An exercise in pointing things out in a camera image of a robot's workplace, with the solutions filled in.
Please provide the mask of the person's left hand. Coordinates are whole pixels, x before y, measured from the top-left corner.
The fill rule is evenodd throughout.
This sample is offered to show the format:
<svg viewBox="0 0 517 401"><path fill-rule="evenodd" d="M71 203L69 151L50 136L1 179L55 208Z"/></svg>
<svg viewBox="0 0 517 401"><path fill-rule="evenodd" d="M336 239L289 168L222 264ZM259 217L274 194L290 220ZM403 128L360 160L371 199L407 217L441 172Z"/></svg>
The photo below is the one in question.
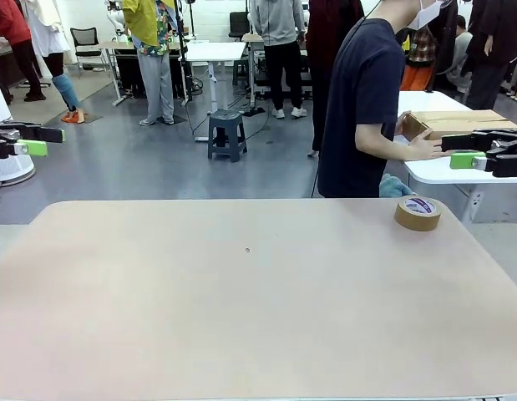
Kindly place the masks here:
<svg viewBox="0 0 517 401"><path fill-rule="evenodd" d="M407 117L410 115L411 111L407 110L401 113L398 117L398 121L395 125L394 135L401 135L403 133Z"/></svg>

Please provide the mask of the person's right hand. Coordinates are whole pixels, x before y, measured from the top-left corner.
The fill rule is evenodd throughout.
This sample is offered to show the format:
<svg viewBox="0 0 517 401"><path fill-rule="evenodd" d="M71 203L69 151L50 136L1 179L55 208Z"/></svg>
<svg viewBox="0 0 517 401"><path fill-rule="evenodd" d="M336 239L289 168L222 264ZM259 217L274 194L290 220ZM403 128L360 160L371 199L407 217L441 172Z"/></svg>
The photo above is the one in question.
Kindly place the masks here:
<svg viewBox="0 0 517 401"><path fill-rule="evenodd" d="M441 140L427 140L422 135L414 138L407 145L406 161L432 160L451 155L452 151L443 151Z"/></svg>

